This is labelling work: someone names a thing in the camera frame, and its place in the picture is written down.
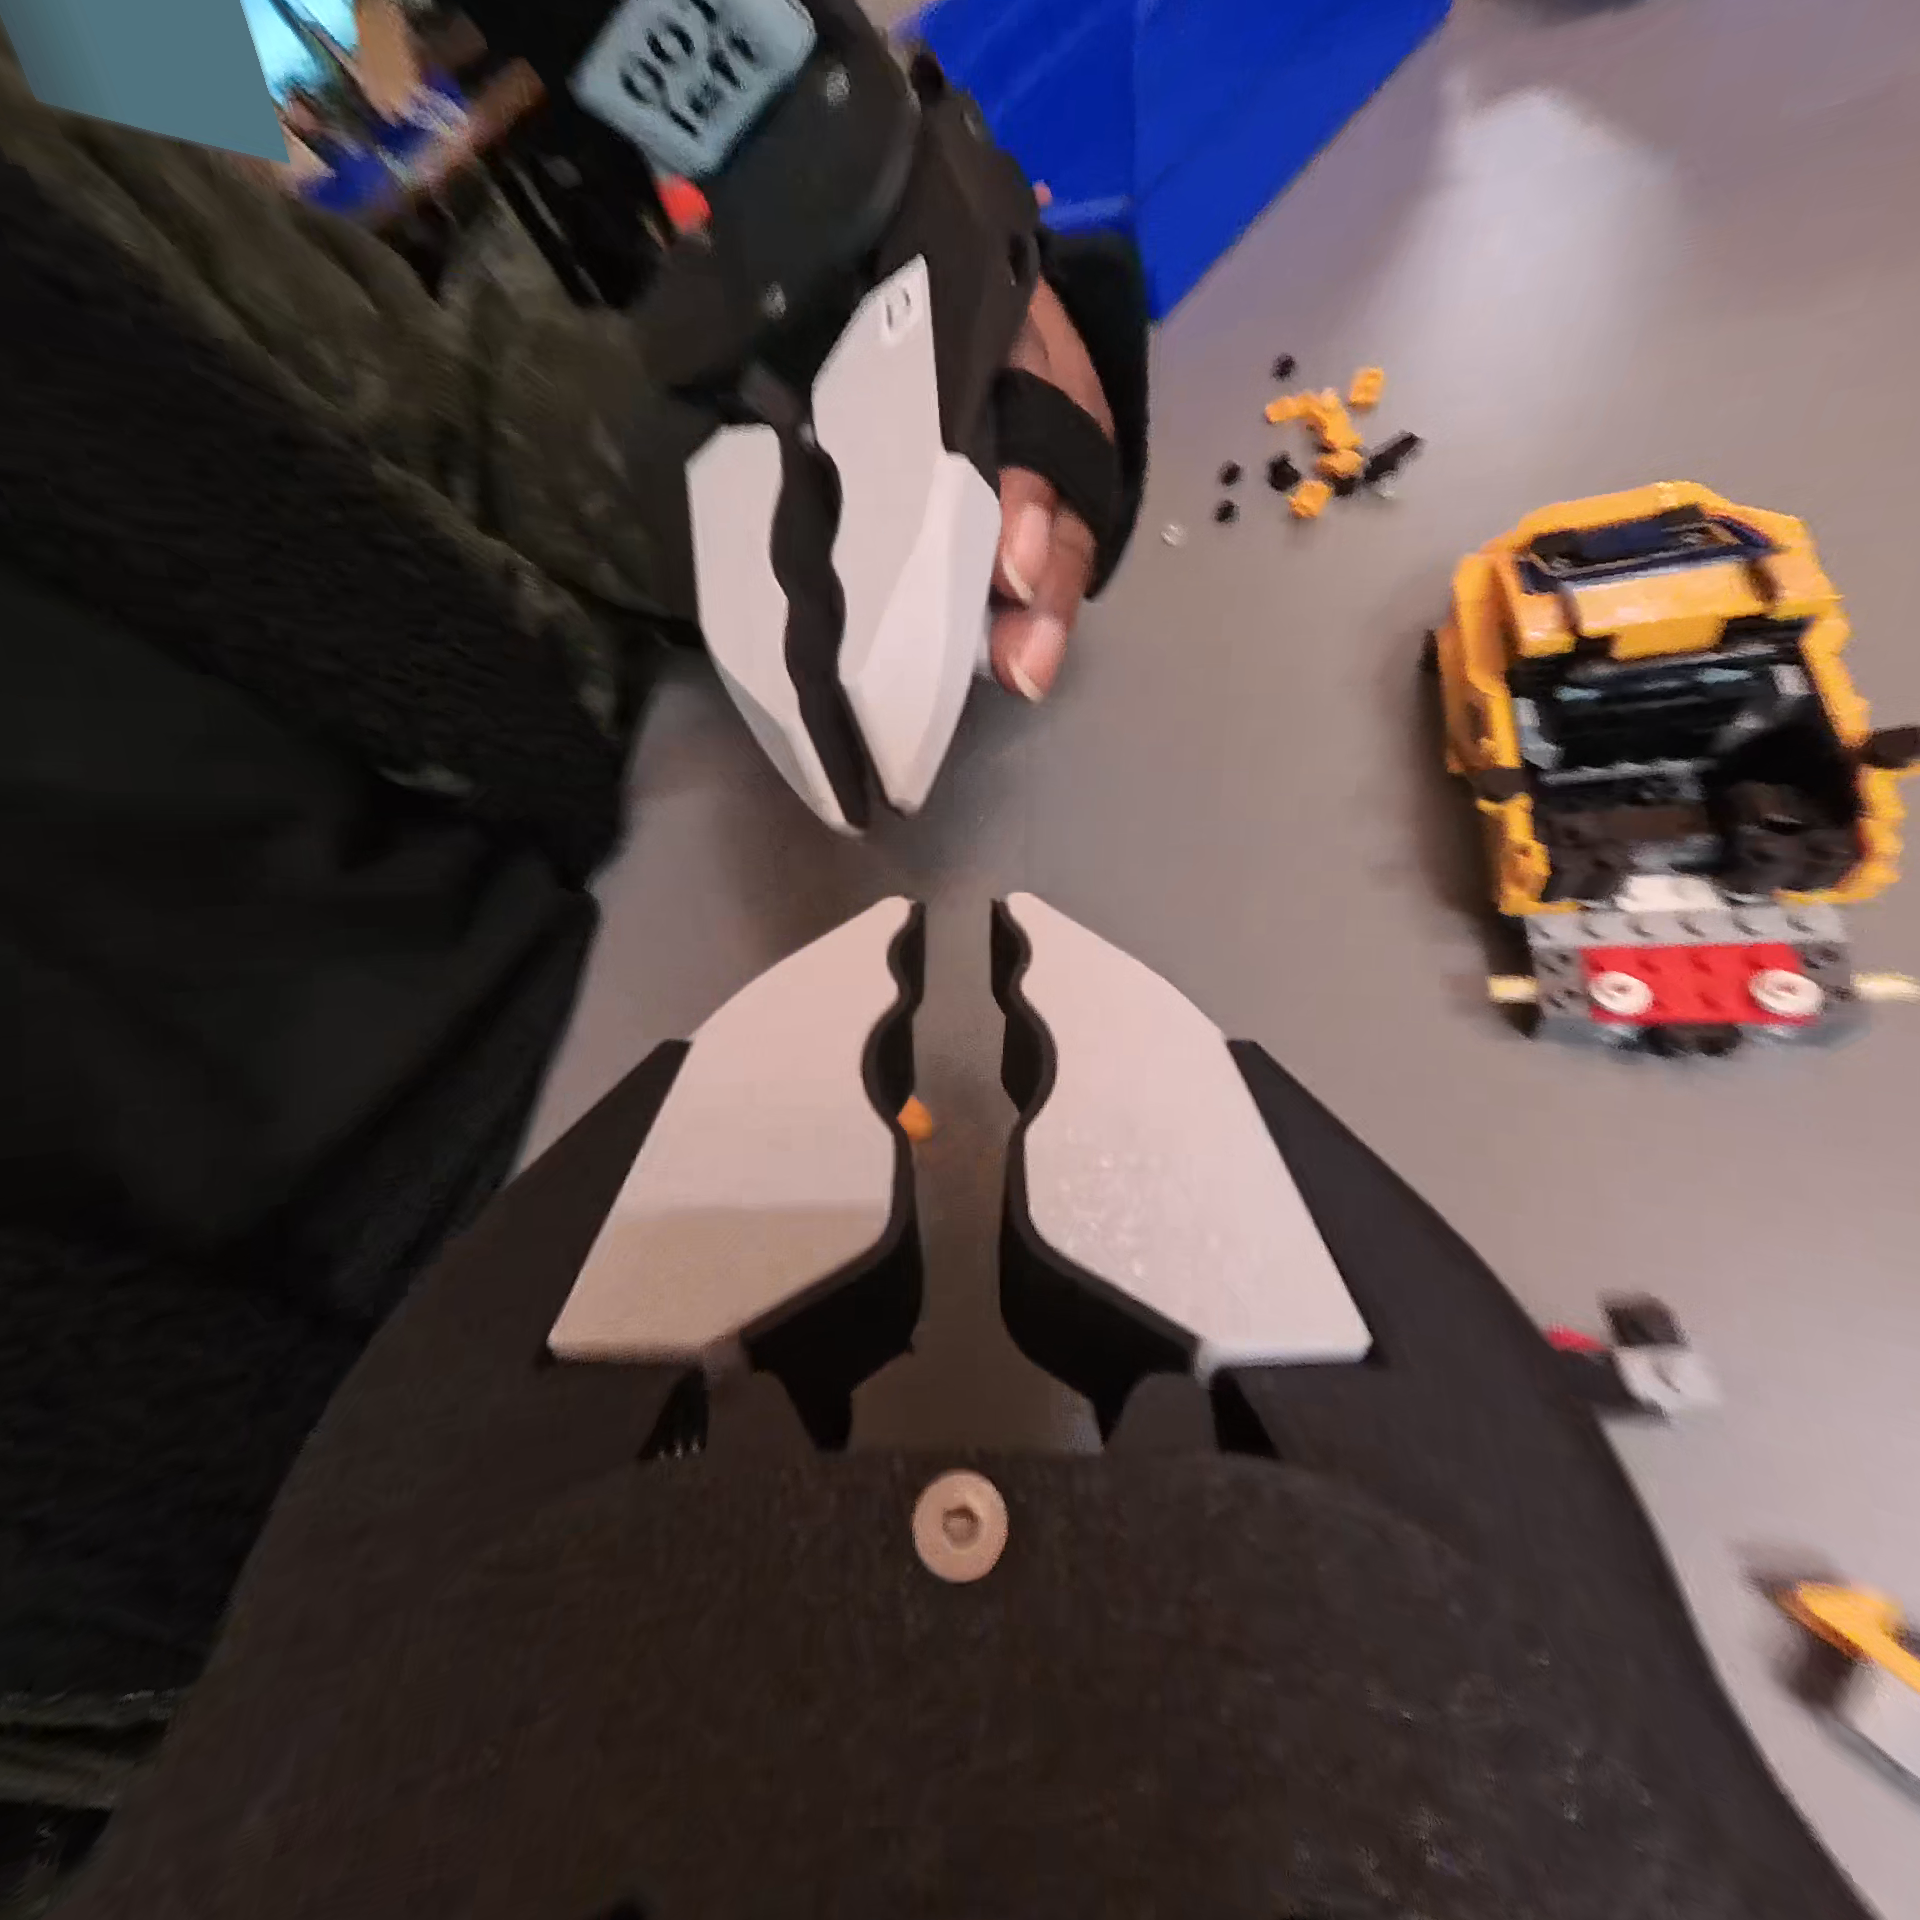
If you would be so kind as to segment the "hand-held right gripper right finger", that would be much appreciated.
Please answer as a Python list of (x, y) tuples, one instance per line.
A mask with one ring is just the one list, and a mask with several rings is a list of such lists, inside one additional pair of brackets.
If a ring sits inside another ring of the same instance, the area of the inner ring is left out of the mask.
[(1358, 1364), (1370, 1331), (1226, 1033), (1036, 891), (989, 912), (1015, 1109), (1000, 1313), (1110, 1436), (1145, 1377)]

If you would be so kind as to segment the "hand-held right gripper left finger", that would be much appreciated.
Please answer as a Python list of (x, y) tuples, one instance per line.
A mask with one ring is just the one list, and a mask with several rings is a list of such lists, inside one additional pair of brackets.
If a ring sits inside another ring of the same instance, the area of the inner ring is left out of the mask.
[(816, 1447), (924, 1310), (924, 904), (882, 900), (741, 987), (667, 1094), (549, 1331), (555, 1361), (771, 1374)]

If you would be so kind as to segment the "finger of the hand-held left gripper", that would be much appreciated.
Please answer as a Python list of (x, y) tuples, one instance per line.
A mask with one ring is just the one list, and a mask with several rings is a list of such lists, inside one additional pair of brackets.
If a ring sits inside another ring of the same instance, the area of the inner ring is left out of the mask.
[(808, 403), (813, 437), (840, 479), (831, 690), (882, 803), (912, 821), (966, 709), (1000, 541), (997, 486), (945, 445), (924, 254), (860, 301)]
[(781, 782), (831, 832), (867, 830), (867, 766), (840, 684), (845, 598), (830, 571), (840, 494), (816, 448), (724, 426), (687, 464), (699, 631)]

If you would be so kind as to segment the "cluster of small toy parts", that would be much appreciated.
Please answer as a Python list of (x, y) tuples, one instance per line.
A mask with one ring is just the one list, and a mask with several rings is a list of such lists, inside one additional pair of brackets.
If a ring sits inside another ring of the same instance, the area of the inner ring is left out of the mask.
[(1382, 363), (1358, 363), (1333, 385), (1310, 385), (1295, 358), (1276, 358), (1271, 376), (1273, 391), (1256, 410), (1262, 450), (1230, 458), (1213, 474), (1219, 525), (1250, 516), (1241, 504), (1246, 486), (1260, 486), (1284, 524), (1312, 525), (1342, 500), (1390, 498), (1423, 458), (1423, 434), (1383, 428), (1390, 376)]

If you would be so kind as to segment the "toy car section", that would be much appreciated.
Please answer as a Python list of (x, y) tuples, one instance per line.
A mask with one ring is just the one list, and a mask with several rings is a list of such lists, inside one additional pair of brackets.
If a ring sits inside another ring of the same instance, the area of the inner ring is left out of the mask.
[(1688, 1420), (1722, 1407), (1714, 1368), (1655, 1293), (1603, 1293), (1592, 1331), (1543, 1323), (1563, 1387), (1603, 1420)]

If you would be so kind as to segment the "yellow toy brick car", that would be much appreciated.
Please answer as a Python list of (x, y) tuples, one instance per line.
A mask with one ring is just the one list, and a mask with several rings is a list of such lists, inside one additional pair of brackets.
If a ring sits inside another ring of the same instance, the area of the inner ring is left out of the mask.
[(1847, 912), (1899, 875), (1915, 728), (1878, 727), (1811, 534), (1697, 484), (1543, 508), (1462, 557), (1423, 639), (1536, 1039), (1811, 1047), (1915, 981)]

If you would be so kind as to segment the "yellow toy wedge piece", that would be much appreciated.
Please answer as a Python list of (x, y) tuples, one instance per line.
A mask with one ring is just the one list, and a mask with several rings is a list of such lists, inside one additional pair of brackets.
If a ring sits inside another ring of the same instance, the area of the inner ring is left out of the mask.
[(1789, 1693), (1838, 1710), (1868, 1693), (1915, 1700), (1915, 1623), (1860, 1580), (1827, 1567), (1754, 1564), (1751, 1587), (1789, 1623)]

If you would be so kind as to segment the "person's left forearm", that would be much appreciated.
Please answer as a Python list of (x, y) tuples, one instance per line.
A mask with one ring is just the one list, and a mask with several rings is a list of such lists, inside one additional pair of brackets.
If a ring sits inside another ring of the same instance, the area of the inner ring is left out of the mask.
[(4, 562), (375, 774), (596, 838), (706, 432), (626, 317), (491, 254), (439, 301), (4, 46)]

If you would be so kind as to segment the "person's left hand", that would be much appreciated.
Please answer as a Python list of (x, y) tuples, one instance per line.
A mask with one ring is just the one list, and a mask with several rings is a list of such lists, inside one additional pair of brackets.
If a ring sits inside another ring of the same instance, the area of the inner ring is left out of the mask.
[[(1114, 404), (1051, 279), (1042, 279), (1033, 294), (1009, 371), (1064, 397), (1118, 445)], [(997, 686), (1037, 706), (1061, 678), (1069, 637), (1098, 571), (1098, 535), (1056, 484), (1033, 469), (1003, 464), (997, 486), (1000, 545), (989, 598), (989, 669)]]

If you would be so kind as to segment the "blue plastic bin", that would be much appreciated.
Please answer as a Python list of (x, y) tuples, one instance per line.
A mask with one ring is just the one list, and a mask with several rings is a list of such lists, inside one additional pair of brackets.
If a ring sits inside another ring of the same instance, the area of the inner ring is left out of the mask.
[(1451, 19), (1453, 5), (926, 5), (938, 57), (1049, 186), (1124, 236), (1167, 322)]

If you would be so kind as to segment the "person's black clothing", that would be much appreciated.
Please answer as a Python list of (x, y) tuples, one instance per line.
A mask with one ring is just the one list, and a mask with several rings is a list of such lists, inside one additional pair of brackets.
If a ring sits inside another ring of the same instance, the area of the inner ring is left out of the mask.
[(4, 574), (4, 1818), (102, 1816), (506, 1179), (595, 932), (515, 832)]

